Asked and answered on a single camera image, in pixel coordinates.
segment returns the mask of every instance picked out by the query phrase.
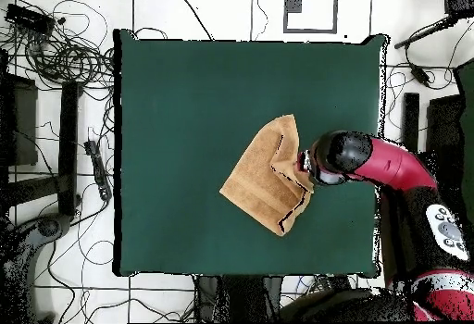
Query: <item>metal stand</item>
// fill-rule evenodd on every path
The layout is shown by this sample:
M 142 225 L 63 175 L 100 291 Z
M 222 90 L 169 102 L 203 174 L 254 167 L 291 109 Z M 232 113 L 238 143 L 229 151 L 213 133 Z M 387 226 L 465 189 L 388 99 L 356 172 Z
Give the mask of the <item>metal stand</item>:
M 403 46 L 408 47 L 411 45 L 413 42 L 416 42 L 422 38 L 428 37 L 429 35 L 432 35 L 433 33 L 437 31 L 441 31 L 444 29 L 448 29 L 449 27 L 453 27 L 457 22 L 459 21 L 458 18 L 453 18 L 453 17 L 447 17 L 440 22 L 436 23 L 433 27 L 430 29 L 427 29 L 420 34 L 416 34 L 408 38 L 407 40 L 402 41 L 401 43 L 398 43 L 395 45 L 395 49 L 400 49 Z
M 59 175 L 8 182 L 8 163 L 15 150 L 18 126 L 8 54 L 0 50 L 0 322 L 35 323 L 29 272 L 36 253 L 69 230 L 79 198 L 76 195 L 77 120 L 80 87 L 65 82 L 61 95 Z M 58 214 L 15 227 L 8 219 L 11 206 L 57 193 Z

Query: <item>white label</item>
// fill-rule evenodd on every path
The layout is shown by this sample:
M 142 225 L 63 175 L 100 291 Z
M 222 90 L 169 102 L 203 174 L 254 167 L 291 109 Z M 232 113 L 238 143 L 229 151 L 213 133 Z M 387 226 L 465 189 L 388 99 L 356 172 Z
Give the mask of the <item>white label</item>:
M 462 232 L 451 212 L 445 206 L 431 205 L 426 210 L 426 216 L 439 247 L 461 260 L 468 260 Z

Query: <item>table surface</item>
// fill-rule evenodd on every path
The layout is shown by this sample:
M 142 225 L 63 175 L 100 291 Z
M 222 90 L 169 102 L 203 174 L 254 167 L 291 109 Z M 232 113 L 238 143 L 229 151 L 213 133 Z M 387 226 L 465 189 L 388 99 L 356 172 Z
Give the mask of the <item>table surface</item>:
M 375 272 L 372 185 L 316 188 L 284 237 L 218 191 L 281 115 L 294 114 L 300 149 L 327 131 L 377 133 L 384 36 L 364 45 L 120 37 L 121 271 Z

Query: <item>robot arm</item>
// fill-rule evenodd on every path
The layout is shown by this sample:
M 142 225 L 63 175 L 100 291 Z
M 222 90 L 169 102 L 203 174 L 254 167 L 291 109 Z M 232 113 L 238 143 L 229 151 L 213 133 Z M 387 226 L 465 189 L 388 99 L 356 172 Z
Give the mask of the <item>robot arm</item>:
M 381 203 L 389 197 L 394 200 L 405 224 L 398 223 L 385 238 L 381 236 L 382 246 L 393 244 L 393 251 L 398 249 L 395 275 L 386 276 L 388 287 L 408 283 L 418 301 L 435 305 L 442 316 L 474 319 L 474 280 L 462 228 L 416 156 L 364 133 L 334 131 L 302 153 L 300 169 L 309 171 L 319 184 L 369 181 L 380 186 Z M 464 301 L 453 306 L 453 300 Z M 417 311 L 419 304 L 414 303 Z M 424 312 L 418 314 L 420 319 L 426 317 Z

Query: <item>black border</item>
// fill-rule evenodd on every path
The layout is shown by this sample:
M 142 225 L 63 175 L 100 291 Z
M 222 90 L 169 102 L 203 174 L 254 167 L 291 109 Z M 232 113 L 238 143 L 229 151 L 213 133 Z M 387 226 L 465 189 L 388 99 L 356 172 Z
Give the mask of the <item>black border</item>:
M 113 75 L 114 75 L 114 93 L 112 95 L 115 116 L 115 160 L 114 160 L 114 256 L 112 260 L 112 272 L 118 277 L 122 277 L 120 272 L 120 262 L 122 257 L 122 105 L 120 102 L 122 92 L 122 41 L 120 38 L 120 30 L 112 31 L 114 40 L 114 57 L 113 57 Z

